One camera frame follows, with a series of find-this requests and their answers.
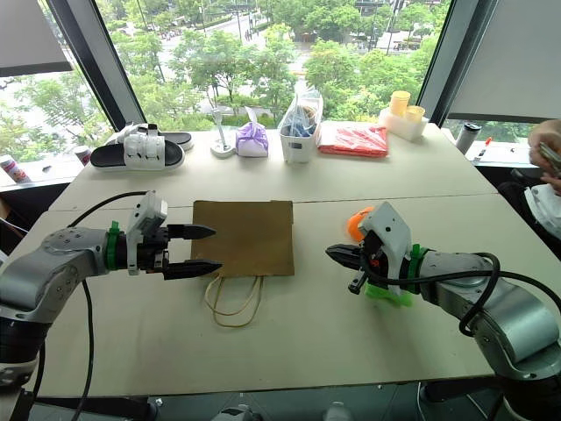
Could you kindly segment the person's hand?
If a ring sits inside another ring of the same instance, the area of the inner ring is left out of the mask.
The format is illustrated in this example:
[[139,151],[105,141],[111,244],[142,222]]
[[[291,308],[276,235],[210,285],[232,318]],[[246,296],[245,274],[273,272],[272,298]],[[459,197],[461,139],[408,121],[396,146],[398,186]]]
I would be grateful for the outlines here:
[[543,170],[541,179],[553,188],[557,196],[560,196],[560,178],[557,176],[557,171],[542,155],[540,145],[545,144],[557,155],[560,155],[560,142],[559,119],[543,121],[531,131],[528,137],[529,160],[533,165]]

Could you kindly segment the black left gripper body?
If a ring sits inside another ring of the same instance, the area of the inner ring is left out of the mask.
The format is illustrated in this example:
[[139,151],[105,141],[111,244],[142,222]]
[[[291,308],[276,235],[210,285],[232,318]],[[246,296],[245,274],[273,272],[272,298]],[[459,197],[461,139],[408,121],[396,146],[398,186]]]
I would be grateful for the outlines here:
[[160,227],[154,233],[140,235],[132,232],[126,235],[126,269],[130,275],[140,271],[163,274],[169,266],[167,246],[170,240],[167,227]]

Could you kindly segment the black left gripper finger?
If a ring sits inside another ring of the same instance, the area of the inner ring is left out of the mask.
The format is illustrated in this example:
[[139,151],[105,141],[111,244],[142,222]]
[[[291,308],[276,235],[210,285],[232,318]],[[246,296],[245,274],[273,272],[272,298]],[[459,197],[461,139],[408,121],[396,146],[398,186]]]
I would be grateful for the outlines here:
[[168,263],[162,270],[165,280],[195,278],[218,270],[222,264],[214,260],[185,260],[181,263]]
[[170,239],[205,239],[217,233],[206,225],[173,224],[167,226]]

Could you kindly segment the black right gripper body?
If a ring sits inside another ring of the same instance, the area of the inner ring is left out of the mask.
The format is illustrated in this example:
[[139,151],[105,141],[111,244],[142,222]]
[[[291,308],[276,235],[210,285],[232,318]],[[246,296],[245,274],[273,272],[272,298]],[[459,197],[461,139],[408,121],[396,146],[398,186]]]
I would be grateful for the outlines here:
[[382,240],[373,230],[370,230],[361,241],[359,245],[360,287],[370,286],[389,290],[389,285],[383,282],[383,279],[388,278],[389,263],[382,246]]

